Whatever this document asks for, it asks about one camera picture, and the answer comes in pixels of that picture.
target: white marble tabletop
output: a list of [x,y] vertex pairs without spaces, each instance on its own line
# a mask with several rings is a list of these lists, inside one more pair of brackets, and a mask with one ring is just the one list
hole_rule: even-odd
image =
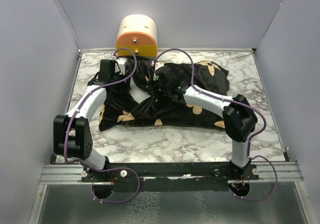
[[[110,59],[113,51],[84,53],[76,77],[69,109],[80,100],[87,82],[99,71],[101,59]],[[194,62],[210,60],[229,70],[228,96],[244,95],[249,103],[261,110],[267,120],[266,130],[252,139],[251,156],[262,155],[272,161],[284,161],[284,155],[270,113],[267,98],[251,52],[189,52]],[[164,54],[160,60],[174,63],[190,63],[179,52]],[[143,93],[131,86],[131,92]],[[99,131],[99,108],[90,123],[94,148],[109,157],[111,162],[219,162],[229,161],[232,142],[223,129],[200,127],[128,127],[116,125]],[[256,130],[262,127],[258,116]],[[63,162],[59,156],[57,162]]]

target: marble surface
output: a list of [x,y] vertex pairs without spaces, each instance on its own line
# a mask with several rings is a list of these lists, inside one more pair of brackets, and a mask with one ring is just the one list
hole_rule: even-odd
[[[73,108],[85,93],[87,82],[99,71],[101,59],[110,59],[112,51],[84,53],[77,74],[70,107]],[[261,110],[267,120],[266,130],[252,139],[251,156],[262,155],[272,161],[284,161],[284,155],[270,113],[253,54],[250,52],[189,52],[194,62],[210,60],[229,70],[228,96],[242,94],[249,103]],[[189,63],[179,52],[164,54],[161,61]],[[135,99],[146,98],[135,85],[131,92]],[[94,148],[109,157],[111,162],[219,162],[228,161],[232,155],[232,142],[222,129],[199,127],[128,127],[117,125],[100,132],[99,114],[96,111],[90,123]],[[262,127],[258,117],[256,130]],[[63,162],[61,156],[57,162]]]

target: black fabric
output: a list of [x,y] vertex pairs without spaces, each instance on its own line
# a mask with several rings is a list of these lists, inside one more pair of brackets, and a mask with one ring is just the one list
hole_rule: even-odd
[[[126,75],[134,68],[132,57],[126,56],[129,62],[126,66]],[[151,89],[153,83],[149,80],[153,77],[150,73],[151,60],[138,57],[138,65],[132,78],[138,88],[145,91],[151,97],[141,103],[137,103],[130,92],[130,81],[123,86],[113,86],[108,93],[100,113],[99,130],[104,131],[115,125],[127,125],[133,127],[147,126],[179,126],[179,127],[221,127],[217,124],[222,121],[218,115],[202,109],[198,106],[190,106],[174,102],[167,96],[157,96]],[[176,77],[182,82],[190,84],[192,68],[191,64],[164,63],[173,70]],[[201,61],[195,64],[194,84],[220,95],[227,95],[229,71],[213,61]]]

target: yellow panel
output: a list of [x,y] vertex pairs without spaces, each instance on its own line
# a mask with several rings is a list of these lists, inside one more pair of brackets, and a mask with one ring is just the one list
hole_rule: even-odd
[[[133,52],[138,51],[137,56],[142,57],[156,57],[158,54],[157,45],[116,45],[115,48],[128,48]],[[127,50],[120,50],[117,54],[119,56],[132,56]]]

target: cable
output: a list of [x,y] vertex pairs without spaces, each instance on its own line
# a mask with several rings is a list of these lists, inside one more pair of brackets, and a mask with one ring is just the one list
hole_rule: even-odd
[[[109,86],[112,86],[112,85],[116,85],[116,84],[119,84],[119,83],[122,83],[126,80],[128,80],[129,78],[131,78],[131,76],[135,73],[136,69],[137,69],[137,65],[138,65],[138,62],[137,62],[137,58],[134,54],[134,52],[128,48],[119,48],[117,49],[114,53],[113,53],[113,56],[116,55],[116,53],[118,51],[121,51],[121,50],[126,50],[126,51],[129,51],[131,52],[132,56],[133,56],[133,59],[134,59],[134,68],[132,70],[132,72],[125,78],[121,79],[121,80],[117,80],[117,81],[114,81],[114,82],[111,82],[111,83],[107,83],[107,84],[104,84],[104,85],[100,85],[98,87],[96,87],[95,89],[93,89],[91,91],[91,93],[94,93],[95,91],[101,89],[101,88],[106,88],[106,87],[109,87]],[[91,96],[91,93],[88,93],[84,98],[83,100],[80,102],[77,110],[73,113],[73,115],[71,116],[70,120],[69,120],[69,123],[68,123],[68,126],[66,128],[66,134],[65,134],[65,138],[64,138],[64,147],[63,147],[63,157],[64,157],[64,161],[66,164],[72,164],[72,163],[75,163],[75,162],[78,162],[79,160],[73,160],[73,161],[68,161],[68,140],[69,140],[69,132],[71,130],[71,125],[72,125],[72,122],[74,121],[78,111],[81,109],[81,107],[85,104],[85,102],[87,101],[87,99]]]
[[106,200],[106,199],[99,199],[99,198],[97,198],[97,196],[96,196],[96,194],[95,194],[95,191],[94,191],[94,189],[92,188],[92,194],[93,194],[93,196],[94,196],[93,200],[97,199],[97,200],[98,200],[99,202],[101,202],[101,203],[102,203],[102,202],[104,202],[104,203],[113,203],[113,204],[126,203],[126,202],[130,201],[131,199],[133,199],[133,198],[138,194],[138,192],[139,192],[139,189],[140,189],[140,179],[139,179],[138,173],[137,173],[135,170],[131,169],[131,168],[128,168],[128,167],[117,167],[117,168],[99,170],[99,169],[95,169],[95,168],[92,168],[92,167],[91,167],[90,169],[92,169],[92,170],[94,170],[94,171],[96,171],[96,172],[101,172],[101,173],[111,172],[111,171],[117,171],[117,170],[128,170],[128,171],[133,172],[133,174],[136,176],[137,184],[138,184],[138,186],[137,186],[137,188],[136,188],[136,190],[135,190],[135,193],[134,193],[132,196],[130,196],[129,198],[124,199],[124,200]]
[[184,51],[184,50],[182,50],[182,49],[179,49],[179,48],[170,48],[170,49],[164,50],[163,52],[161,52],[161,53],[154,59],[153,65],[156,66],[156,61],[159,59],[159,57],[161,57],[163,54],[165,54],[165,53],[167,53],[167,52],[170,52],[170,51],[179,51],[179,52],[182,52],[182,53],[184,53],[184,54],[190,59],[191,68],[192,68],[192,73],[191,73],[191,86],[192,86],[196,91],[201,92],[201,93],[203,93],[204,95],[206,95],[206,96],[208,96],[208,97],[211,97],[211,98],[214,98],[214,99],[216,99],[216,100],[220,100],[220,101],[224,101],[224,102],[229,102],[229,103],[234,103],[234,104],[243,106],[243,107],[245,107],[245,108],[251,109],[252,111],[256,112],[256,113],[262,118],[262,120],[263,120],[263,127],[262,127],[259,131],[255,132],[254,134],[252,134],[251,136],[249,136],[249,138],[248,138],[247,155],[248,155],[248,157],[249,157],[251,160],[254,160],[254,159],[256,159],[256,158],[262,158],[262,159],[266,160],[266,161],[270,164],[270,166],[271,166],[272,169],[273,169],[274,176],[275,176],[275,184],[274,184],[274,187],[273,187],[272,191],[271,191],[268,195],[266,195],[265,197],[262,197],[262,198],[258,198],[258,199],[251,199],[251,198],[245,198],[245,197],[243,197],[243,196],[238,196],[238,195],[236,195],[231,189],[230,189],[230,191],[233,193],[233,195],[234,195],[235,197],[240,198],[240,199],[245,200],[245,201],[255,202],[255,201],[262,201],[262,200],[265,200],[265,199],[269,198],[269,197],[276,191],[277,186],[278,186],[278,176],[277,176],[276,169],[275,169],[275,167],[272,165],[272,163],[271,163],[267,158],[265,158],[265,157],[262,156],[262,155],[256,155],[255,157],[252,157],[252,158],[250,157],[250,147],[251,147],[251,140],[252,140],[252,138],[255,137],[255,136],[257,136],[257,135],[259,135],[260,133],[262,133],[262,132],[266,129],[266,127],[267,127],[267,120],[266,120],[265,116],[264,116],[258,109],[254,108],[254,107],[252,107],[252,106],[250,106],[250,105],[243,104],[243,103],[241,103],[241,102],[239,102],[239,101],[236,101],[236,100],[222,99],[222,98],[219,97],[219,96],[215,96],[215,95],[212,95],[211,93],[208,93],[208,92],[206,92],[206,91],[201,91],[200,89],[198,89],[198,88],[195,86],[195,84],[194,84],[194,79],[195,79],[195,64],[194,64],[191,56],[190,56],[186,51]]
[[247,197],[239,196],[239,195],[235,194],[235,193],[229,188],[229,191],[233,194],[234,197],[239,198],[239,199],[244,200],[244,201],[259,202],[259,201],[263,201],[263,200],[271,197],[271,196],[275,193],[275,191],[276,191],[276,189],[277,189],[277,186],[278,186],[278,175],[277,175],[277,171],[276,171],[276,169],[275,169],[275,166],[271,163],[271,161],[269,161],[267,158],[265,158],[265,157],[262,156],[262,155],[256,155],[256,156],[252,157],[251,160],[254,160],[254,159],[256,159],[256,158],[262,158],[262,159],[266,160],[266,161],[270,164],[270,166],[272,167],[272,169],[273,169],[274,177],[275,177],[275,183],[274,183],[274,187],[273,187],[272,191],[271,191],[268,195],[266,195],[266,196],[264,196],[264,197],[257,198],[257,199],[252,199],[252,198],[247,198]]

